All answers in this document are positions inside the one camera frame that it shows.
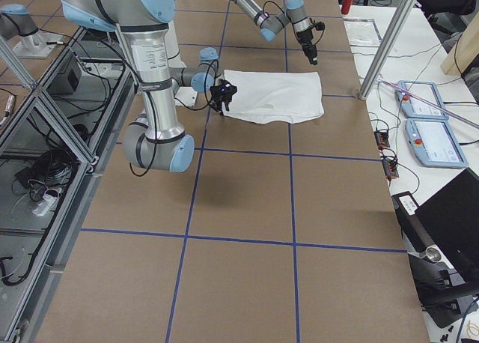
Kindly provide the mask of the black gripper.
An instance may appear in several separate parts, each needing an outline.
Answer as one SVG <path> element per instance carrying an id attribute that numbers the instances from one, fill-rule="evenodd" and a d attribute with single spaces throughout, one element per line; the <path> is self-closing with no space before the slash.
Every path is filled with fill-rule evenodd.
<path id="1" fill-rule="evenodd" d="M 313 30 L 316 28 L 315 22 L 299 22 L 295 24 L 296 40 L 302 47 L 302 51 L 308 58 L 311 65 L 318 65 L 317 48 L 313 43 Z"/>
<path id="2" fill-rule="evenodd" d="M 233 95 L 237 93 L 237 86 L 226 79 L 220 79 L 218 85 L 210 88 L 210 93 L 209 106 L 218 113 L 223 113 L 223 109 L 228 112 Z"/>

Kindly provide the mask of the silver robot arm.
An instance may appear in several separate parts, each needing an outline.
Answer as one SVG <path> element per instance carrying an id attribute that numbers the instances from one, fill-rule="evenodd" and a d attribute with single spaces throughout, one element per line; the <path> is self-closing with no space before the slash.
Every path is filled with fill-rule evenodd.
<path id="1" fill-rule="evenodd" d="M 214 108 L 227 108 L 237 87 L 221 78 L 216 58 L 205 68 L 172 69 L 165 36 L 174 0 L 61 0 L 64 16 L 84 28 L 114 32 L 136 78 L 144 111 L 126 130 L 123 150 L 132 167 L 184 172 L 195 142 L 177 119 L 175 94 L 190 86 L 210 93 Z"/>
<path id="2" fill-rule="evenodd" d="M 245 13 L 259 28 L 267 42 L 273 41 L 288 25 L 293 28 L 296 41 L 311 65 L 317 65 L 317 42 L 313 31 L 324 31 L 325 24 L 315 21 L 306 13 L 303 0 L 287 0 L 283 7 L 273 1 L 260 6 L 255 0 L 229 0 Z"/>

